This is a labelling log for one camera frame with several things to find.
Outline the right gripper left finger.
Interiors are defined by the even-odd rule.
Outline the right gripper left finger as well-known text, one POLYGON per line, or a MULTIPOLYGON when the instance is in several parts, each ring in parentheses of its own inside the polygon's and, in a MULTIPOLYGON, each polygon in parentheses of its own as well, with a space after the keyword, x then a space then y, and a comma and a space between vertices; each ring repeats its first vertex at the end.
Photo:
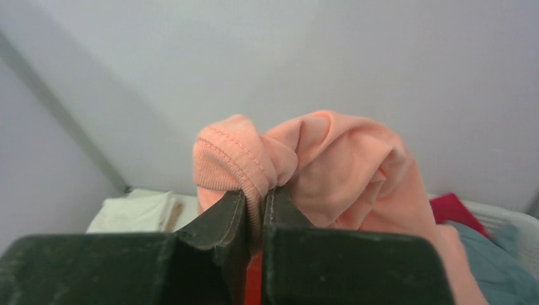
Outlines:
POLYGON ((248 262, 233 191, 174 233, 20 238, 1 257, 1 303, 243 304, 248 262))

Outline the salmon pink t shirt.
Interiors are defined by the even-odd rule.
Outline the salmon pink t shirt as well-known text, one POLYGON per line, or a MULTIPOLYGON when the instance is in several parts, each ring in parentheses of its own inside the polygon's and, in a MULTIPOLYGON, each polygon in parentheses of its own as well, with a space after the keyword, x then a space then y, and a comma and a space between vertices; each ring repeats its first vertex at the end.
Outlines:
POLYGON ((259 132, 235 115, 198 134, 193 163, 200 212, 227 191, 243 191, 252 254, 261 248, 263 199, 287 186, 315 226, 426 238, 442 259, 456 303, 487 302, 458 231, 436 224, 414 156, 382 123, 317 111, 259 132))

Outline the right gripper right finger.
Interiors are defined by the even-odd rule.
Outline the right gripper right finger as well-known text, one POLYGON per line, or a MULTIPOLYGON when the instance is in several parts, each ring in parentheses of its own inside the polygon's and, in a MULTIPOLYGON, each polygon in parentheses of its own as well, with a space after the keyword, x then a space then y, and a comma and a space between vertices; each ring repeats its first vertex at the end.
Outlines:
POLYGON ((284 187, 267 195, 263 223, 263 304, 454 304, 422 237, 317 228, 284 187))

